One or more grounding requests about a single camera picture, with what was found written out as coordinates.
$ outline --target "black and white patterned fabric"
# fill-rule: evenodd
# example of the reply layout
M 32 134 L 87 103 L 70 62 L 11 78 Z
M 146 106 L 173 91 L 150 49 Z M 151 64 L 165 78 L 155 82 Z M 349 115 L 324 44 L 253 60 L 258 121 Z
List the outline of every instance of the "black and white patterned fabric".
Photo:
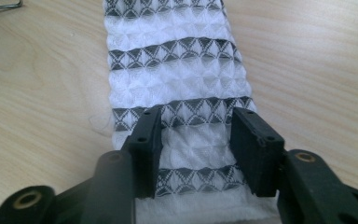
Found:
M 155 199 L 136 200 L 137 223 L 217 223 L 276 216 L 251 195 L 229 149 L 232 109 L 255 110 L 220 0 L 104 0 L 121 149 L 141 114 L 161 108 Z

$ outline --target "light wood surface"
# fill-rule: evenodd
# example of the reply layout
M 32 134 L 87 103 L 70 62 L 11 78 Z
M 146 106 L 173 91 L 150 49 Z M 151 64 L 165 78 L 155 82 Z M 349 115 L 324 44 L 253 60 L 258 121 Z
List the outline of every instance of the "light wood surface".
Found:
M 259 114 L 358 188 L 358 1 L 225 5 Z M 0 203 L 71 188 L 111 150 L 105 39 L 101 0 L 0 11 Z

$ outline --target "mounting hole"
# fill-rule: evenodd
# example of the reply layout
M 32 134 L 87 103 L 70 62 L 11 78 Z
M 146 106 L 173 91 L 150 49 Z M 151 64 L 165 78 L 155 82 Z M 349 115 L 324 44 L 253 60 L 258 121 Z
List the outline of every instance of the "mounting hole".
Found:
M 110 224 L 112 221 L 113 218 L 108 214 L 99 215 L 97 218 L 97 224 Z
M 138 138 L 138 142 L 145 142 L 145 141 L 147 141 L 147 138 L 144 138 L 144 137 Z
M 358 220 L 356 217 L 353 217 L 346 213 L 340 213 L 338 214 L 339 220 L 341 220 L 342 223 L 345 224 L 358 224 Z
M 306 152 L 298 152 L 296 154 L 296 157 L 301 160 L 301 161 L 305 161 L 305 162 L 315 162 L 316 159 L 310 155 L 309 153 Z
M 109 156 L 108 160 L 109 160 L 110 162 L 120 161 L 120 160 L 121 160 L 121 155 L 119 155 L 119 154 L 113 154 L 113 155 Z
M 31 190 L 17 198 L 17 200 L 13 203 L 13 207 L 19 210 L 28 208 L 38 203 L 40 199 L 42 199 L 42 194 L 37 190 Z

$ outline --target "metal wire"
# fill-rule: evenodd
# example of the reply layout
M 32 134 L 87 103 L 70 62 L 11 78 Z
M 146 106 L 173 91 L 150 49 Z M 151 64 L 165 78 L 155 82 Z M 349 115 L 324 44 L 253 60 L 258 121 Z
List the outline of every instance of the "metal wire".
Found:
M 22 6 L 22 0 L 20 0 L 18 3 L 15 3 L 15 4 L 1 5 L 0 9 L 11 9 L 11 8 L 16 8 L 16 7 L 21 7 L 21 6 Z

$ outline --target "wood grain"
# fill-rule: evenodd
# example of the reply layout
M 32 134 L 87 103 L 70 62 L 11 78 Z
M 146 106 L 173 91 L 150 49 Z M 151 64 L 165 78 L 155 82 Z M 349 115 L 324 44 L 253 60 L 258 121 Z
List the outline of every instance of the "wood grain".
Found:
M 226 1 L 260 115 L 288 149 L 320 154 L 358 188 L 358 1 Z M 111 149 L 102 2 L 0 11 L 0 203 L 57 193 Z

